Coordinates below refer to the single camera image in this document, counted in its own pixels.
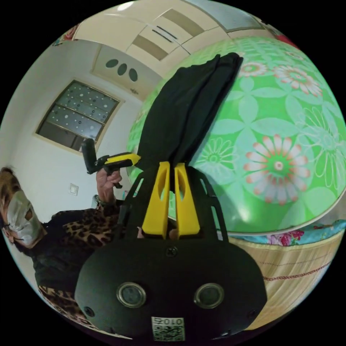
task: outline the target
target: hand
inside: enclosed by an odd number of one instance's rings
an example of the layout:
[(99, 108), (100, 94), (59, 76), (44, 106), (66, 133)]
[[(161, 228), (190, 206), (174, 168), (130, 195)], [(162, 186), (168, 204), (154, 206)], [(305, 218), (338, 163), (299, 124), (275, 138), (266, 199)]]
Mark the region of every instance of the hand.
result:
[(102, 202), (110, 203), (114, 200), (113, 187), (122, 180), (119, 171), (107, 176), (104, 168), (96, 173), (97, 193)]
[[(138, 228), (137, 238), (144, 239), (143, 230), (140, 227), (137, 227), (137, 228)], [(171, 240), (178, 240), (178, 230), (177, 229), (171, 230), (168, 236)]]

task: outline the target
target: face mask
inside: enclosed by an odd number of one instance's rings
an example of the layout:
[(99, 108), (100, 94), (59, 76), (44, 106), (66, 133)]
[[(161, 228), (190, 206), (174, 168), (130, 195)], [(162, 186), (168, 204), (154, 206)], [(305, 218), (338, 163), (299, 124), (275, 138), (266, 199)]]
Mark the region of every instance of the face mask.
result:
[[(25, 216), (29, 210), (32, 212), (32, 217), (27, 220)], [(18, 234), (25, 245), (32, 244), (40, 234), (41, 223), (23, 191), (13, 195), (7, 210), (7, 220), (9, 228)]]

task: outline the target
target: qr code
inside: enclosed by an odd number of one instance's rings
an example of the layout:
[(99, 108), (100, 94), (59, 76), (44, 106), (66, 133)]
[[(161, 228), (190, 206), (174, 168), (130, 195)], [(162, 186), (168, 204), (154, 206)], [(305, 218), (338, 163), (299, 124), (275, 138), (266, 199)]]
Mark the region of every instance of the qr code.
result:
[(152, 317), (151, 321), (155, 341), (185, 341), (183, 318)]

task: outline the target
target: ventilation holes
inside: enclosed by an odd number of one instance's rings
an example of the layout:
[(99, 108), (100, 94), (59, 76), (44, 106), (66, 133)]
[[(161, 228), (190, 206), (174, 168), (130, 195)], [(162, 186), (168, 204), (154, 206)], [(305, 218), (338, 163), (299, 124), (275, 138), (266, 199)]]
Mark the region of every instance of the ventilation holes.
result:
[(137, 71), (134, 68), (131, 68), (129, 71), (129, 77), (130, 80), (132, 80), (133, 82), (137, 82), (138, 80), (138, 74)]
[(122, 76), (127, 71), (127, 65), (121, 64), (118, 68), (118, 75)]
[(117, 59), (111, 59), (111, 60), (107, 61), (106, 67), (107, 68), (113, 68), (116, 65), (118, 65), (118, 63), (119, 63), (119, 61)]

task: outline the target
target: white wall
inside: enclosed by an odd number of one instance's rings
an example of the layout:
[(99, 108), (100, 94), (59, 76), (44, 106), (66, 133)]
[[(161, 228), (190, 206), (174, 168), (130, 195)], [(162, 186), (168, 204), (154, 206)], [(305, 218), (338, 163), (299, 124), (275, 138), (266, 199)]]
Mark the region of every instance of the white wall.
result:
[[(98, 157), (126, 151), (131, 125), (141, 108), (141, 102), (131, 94), (89, 73), (97, 48), (98, 44), (88, 41), (49, 47), (21, 81), (1, 124), (0, 167), (14, 168), (42, 222), (61, 210), (90, 208), (97, 193), (95, 175), (86, 173), (80, 155), (33, 136), (58, 94), (76, 78), (125, 100), (101, 141)], [(122, 185), (129, 189), (126, 171), (121, 173)], [(78, 196), (69, 194), (70, 183), (79, 186)], [(9, 250), (36, 290), (31, 259), (13, 246)]]

